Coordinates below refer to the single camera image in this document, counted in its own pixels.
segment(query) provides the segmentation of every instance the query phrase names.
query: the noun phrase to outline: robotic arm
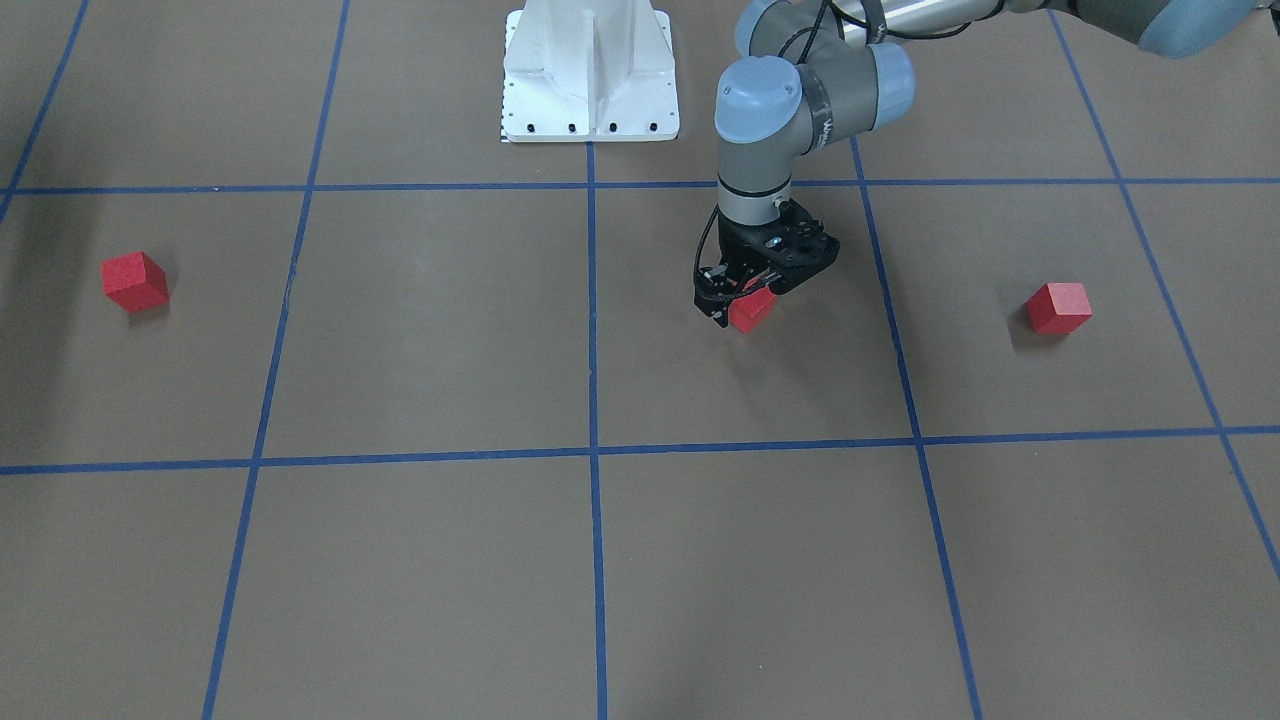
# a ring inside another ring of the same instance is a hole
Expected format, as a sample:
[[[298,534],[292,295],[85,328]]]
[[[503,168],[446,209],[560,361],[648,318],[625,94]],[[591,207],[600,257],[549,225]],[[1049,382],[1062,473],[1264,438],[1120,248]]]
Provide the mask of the robotic arm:
[[[694,305],[727,327],[735,301],[762,291],[783,295],[836,260],[840,242],[791,200],[792,165],[910,109],[911,61],[901,45],[884,40],[940,40],[1006,10],[1055,9],[1142,50],[1185,58],[1266,6],[1260,0],[753,0],[736,31],[742,59],[724,70],[716,95],[718,206],[694,260]],[[1276,13],[1280,1],[1270,6]],[[721,260],[701,266],[713,227]]]

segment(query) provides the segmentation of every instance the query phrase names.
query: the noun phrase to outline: red cube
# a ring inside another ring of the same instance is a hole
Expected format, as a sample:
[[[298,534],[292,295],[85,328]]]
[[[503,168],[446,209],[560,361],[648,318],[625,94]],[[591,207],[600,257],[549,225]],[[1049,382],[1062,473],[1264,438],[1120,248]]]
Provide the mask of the red cube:
[[[1068,334],[1093,316],[1089,296],[1080,283],[1047,283],[1027,301],[1032,329],[1041,334]]]
[[[102,292],[129,313],[169,302],[164,270],[142,251],[102,261]]]
[[[773,302],[778,299],[769,288],[760,288],[746,297],[739,297],[728,306],[728,322],[733,327],[749,333],[755,329],[773,311]]]

